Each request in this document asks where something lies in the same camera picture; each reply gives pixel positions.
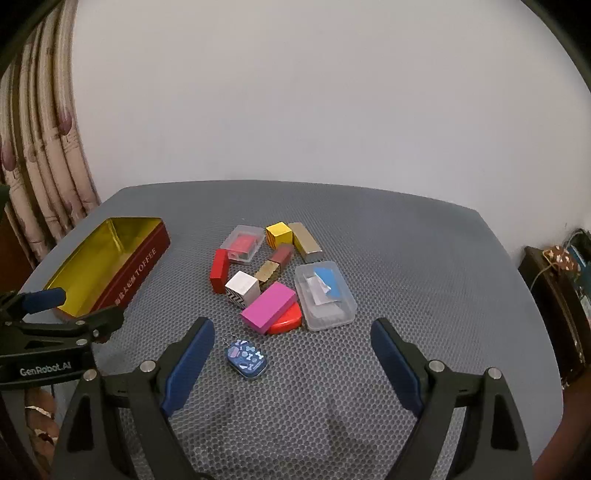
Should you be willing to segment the clear box with blue paper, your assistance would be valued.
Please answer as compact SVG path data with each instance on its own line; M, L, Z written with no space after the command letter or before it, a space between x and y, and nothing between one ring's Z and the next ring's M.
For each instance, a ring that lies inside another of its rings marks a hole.
M308 330L318 332L355 320L358 304L334 261L298 265L294 286Z

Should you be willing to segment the grey honeycomb table mat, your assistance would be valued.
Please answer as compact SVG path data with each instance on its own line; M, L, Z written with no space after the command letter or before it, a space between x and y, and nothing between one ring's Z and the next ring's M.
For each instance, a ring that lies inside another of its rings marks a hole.
M416 419L401 407L370 347L370 325L391 321L425 356L459 372L499 368L538 457L563 411L544 322L483 217L451 203L381 190L228 181L125 188L95 209L26 282L42 288L110 217L158 217L170 246L95 348L99 369L127 372L156 358L205 316L215 344L187 403L171 420L195 469L217 479L382 479ZM237 225L301 222L339 266L358 304L352 323L259 335L215 294L215 250ZM242 339L267 358L245 379L225 359Z

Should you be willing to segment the beige patterned curtain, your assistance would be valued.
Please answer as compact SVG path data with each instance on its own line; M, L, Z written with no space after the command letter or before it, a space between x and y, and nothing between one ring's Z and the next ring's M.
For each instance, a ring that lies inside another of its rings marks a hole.
M100 204L73 94L77 10L75 1L42 2L1 51L4 212L32 265Z

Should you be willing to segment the gold lipstick with clear cap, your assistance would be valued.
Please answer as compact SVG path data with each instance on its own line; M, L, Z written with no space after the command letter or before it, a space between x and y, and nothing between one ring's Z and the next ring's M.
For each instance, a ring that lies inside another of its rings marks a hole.
M294 256L294 246L291 244L280 244L273 254L264 261L263 265L254 274L254 278L259 281L260 291L264 291L280 278L283 270L287 268L291 258Z

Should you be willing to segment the dark wooden side furniture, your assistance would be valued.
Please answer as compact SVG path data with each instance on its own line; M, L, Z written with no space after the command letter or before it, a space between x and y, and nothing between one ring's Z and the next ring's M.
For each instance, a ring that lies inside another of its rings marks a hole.
M564 387L590 368L590 232L543 249L527 246L519 272L540 311Z

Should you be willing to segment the blue patterned keychain case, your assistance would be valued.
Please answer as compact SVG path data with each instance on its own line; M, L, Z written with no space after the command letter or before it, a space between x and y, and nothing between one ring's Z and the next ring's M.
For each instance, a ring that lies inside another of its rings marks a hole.
M249 340L238 339L229 344L225 359L245 379L259 377L267 367L266 355Z

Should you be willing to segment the pink rectangular block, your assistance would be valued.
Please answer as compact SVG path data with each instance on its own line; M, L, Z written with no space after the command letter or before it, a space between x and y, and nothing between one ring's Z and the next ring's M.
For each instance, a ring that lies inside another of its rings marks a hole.
M242 311L243 323L257 333L264 334L296 303L296 299L296 291L274 282Z

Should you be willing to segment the red gold toffee tin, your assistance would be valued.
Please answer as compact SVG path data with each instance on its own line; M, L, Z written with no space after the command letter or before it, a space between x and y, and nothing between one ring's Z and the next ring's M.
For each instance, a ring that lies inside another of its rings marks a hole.
M72 321L116 305L127 307L170 245L162 219L111 217L97 226L45 285L61 288L65 302L53 309Z

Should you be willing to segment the white striped cube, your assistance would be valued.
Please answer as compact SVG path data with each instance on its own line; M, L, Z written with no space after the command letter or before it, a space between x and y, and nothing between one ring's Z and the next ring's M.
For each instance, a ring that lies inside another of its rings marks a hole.
M243 271L238 271L224 285L225 294L232 303L245 309L260 295L259 280Z

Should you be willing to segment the clear box with red card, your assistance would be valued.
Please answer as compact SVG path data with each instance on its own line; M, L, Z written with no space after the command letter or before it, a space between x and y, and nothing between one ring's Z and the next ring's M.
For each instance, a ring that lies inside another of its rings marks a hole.
M237 225L221 243L221 249L228 252L230 262L249 264L263 244L264 236L263 228Z

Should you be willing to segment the red rectangular block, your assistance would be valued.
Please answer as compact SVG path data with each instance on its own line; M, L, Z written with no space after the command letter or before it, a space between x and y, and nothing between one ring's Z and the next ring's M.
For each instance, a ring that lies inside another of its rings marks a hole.
M225 284L228 282L229 258L228 250L217 249L214 253L209 273L209 281L215 294L225 293Z

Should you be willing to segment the yellow striped cube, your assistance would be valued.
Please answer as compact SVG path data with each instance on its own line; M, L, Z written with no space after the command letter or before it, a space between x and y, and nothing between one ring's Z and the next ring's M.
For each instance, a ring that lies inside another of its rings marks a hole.
M291 244L294 241L294 232L284 222L277 222L266 227L266 243L276 250L283 244Z

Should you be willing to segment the red rounded case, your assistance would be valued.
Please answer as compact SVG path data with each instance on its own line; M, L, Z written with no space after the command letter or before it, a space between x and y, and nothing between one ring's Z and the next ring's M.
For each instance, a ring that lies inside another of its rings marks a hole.
M302 320L303 314L301 313L301 306L297 302L294 302L294 304L270 326L266 333L269 335L287 333L288 331L300 327Z

